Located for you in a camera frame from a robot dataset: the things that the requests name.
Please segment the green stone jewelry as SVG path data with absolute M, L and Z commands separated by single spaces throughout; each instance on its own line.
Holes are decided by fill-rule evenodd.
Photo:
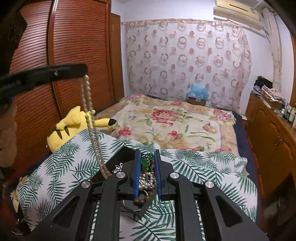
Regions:
M 144 154 L 140 158 L 141 169 L 144 172 L 150 172 L 154 169 L 154 154 Z

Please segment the black jewelry box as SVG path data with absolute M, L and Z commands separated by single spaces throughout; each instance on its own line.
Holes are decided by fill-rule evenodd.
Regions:
M 141 169 L 140 158 L 144 155 L 139 149 L 132 150 L 123 147 L 107 163 L 114 167 L 114 179 L 111 187 L 115 188 L 112 194 L 107 181 L 99 181 L 99 174 L 92 178 L 91 197 L 103 204 L 112 204 L 141 219 L 157 194 L 156 181 L 153 170 L 144 172 Z

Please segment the palm leaf print cloth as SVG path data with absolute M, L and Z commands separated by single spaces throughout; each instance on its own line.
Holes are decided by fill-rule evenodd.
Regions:
M 257 218 L 257 187 L 248 178 L 246 157 L 231 152 L 162 149 L 161 158 L 190 181 L 212 181 L 252 220 Z M 21 208 L 29 231 L 82 181 L 99 173 L 88 131 L 82 131 L 27 174 L 11 194 Z M 172 201 L 152 201 L 143 218 L 121 212 L 121 240 L 175 240 L 175 209 Z

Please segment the brown louvered wardrobe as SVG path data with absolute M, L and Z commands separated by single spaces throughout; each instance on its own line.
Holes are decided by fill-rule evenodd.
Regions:
M 96 110 L 124 96 L 120 17 L 111 1 L 29 1 L 21 14 L 27 28 L 10 71 L 24 71 L 35 88 L 16 96 L 16 169 L 48 153 L 53 125 L 81 104 L 79 78 L 90 78 Z

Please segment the yellow plush toy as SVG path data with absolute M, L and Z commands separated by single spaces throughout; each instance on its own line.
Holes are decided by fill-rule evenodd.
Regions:
M 55 125 L 53 132 L 47 137 L 47 146 L 50 151 L 55 152 L 79 132 L 86 130 L 86 115 L 91 119 L 91 115 L 94 114 L 95 110 L 85 113 L 81 111 L 80 106 L 71 109 L 67 116 Z

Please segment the wooden sideboard cabinet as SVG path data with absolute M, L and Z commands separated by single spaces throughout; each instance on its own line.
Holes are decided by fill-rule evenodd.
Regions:
M 288 177 L 295 181 L 295 129 L 253 94 L 249 96 L 246 117 L 260 191 L 267 196 Z

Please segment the floral bed blanket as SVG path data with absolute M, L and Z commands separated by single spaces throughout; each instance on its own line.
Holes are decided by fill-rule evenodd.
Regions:
M 239 155 L 234 131 L 236 118 L 230 111 L 135 93 L 97 113 L 96 118 L 114 118 L 117 123 L 105 132 L 121 140 L 131 138 L 144 145 L 158 144 L 161 149 Z

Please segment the blue plush toy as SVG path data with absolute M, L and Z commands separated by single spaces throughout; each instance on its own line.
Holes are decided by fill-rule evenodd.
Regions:
M 192 84 L 190 86 L 189 91 L 187 92 L 187 98 L 195 98 L 195 99 L 204 99 L 208 100 L 209 91 L 206 87 L 202 87 L 201 85 Z

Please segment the stack of folded clothes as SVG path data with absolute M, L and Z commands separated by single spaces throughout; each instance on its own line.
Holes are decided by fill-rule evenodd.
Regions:
M 258 76 L 253 86 L 252 94 L 259 97 L 272 109 L 282 109 L 285 98 L 281 92 L 273 88 L 273 83 L 263 76 Z

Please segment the circle pattern curtain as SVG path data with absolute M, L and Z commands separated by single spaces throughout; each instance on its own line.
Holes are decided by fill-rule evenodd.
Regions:
M 240 26 L 185 19 L 128 22 L 125 51 L 131 91 L 185 100 L 196 84 L 208 89 L 212 106 L 240 110 L 251 70 Z

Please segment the wall air conditioner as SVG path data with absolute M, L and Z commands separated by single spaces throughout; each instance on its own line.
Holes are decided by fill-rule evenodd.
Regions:
M 263 29 L 258 12 L 237 1 L 215 1 L 213 13 L 216 16 L 248 25 L 258 31 Z

